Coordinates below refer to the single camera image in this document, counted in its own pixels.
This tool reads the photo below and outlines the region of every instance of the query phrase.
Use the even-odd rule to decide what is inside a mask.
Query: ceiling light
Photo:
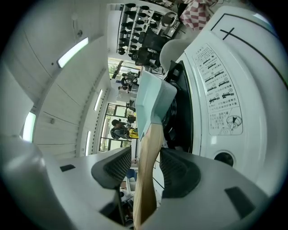
[[[83,39],[81,42],[74,45],[67,53],[65,53],[59,60],[58,64],[61,68],[84,46],[88,44],[88,38]]]
[[[94,110],[95,110],[95,111],[97,110],[97,106],[98,106],[98,104],[99,104],[101,94],[102,94],[102,90],[100,90],[100,93],[99,93],[99,95],[98,95],[98,98],[97,98],[97,101],[96,101],[96,104],[95,104],[95,107],[94,107]]]
[[[28,113],[25,119],[25,124],[24,124],[24,129],[23,129],[23,140],[27,142],[32,142],[35,118],[36,118],[35,114]]]
[[[87,140],[86,140],[85,156],[88,156],[88,149],[89,149],[90,135],[91,135],[91,132],[88,131],[88,133],[87,133]]]

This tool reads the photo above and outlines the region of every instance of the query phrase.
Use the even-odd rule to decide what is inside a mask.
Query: washing machine
[[[275,194],[288,153],[287,63],[284,47],[265,18],[221,7],[167,74],[176,71],[180,94],[185,92],[182,99],[175,98],[175,113],[182,116],[175,130],[183,129],[176,132],[181,142],[176,145],[222,161],[266,194]],[[174,134],[165,137],[175,140]],[[157,165],[153,178],[161,193],[164,180]]]

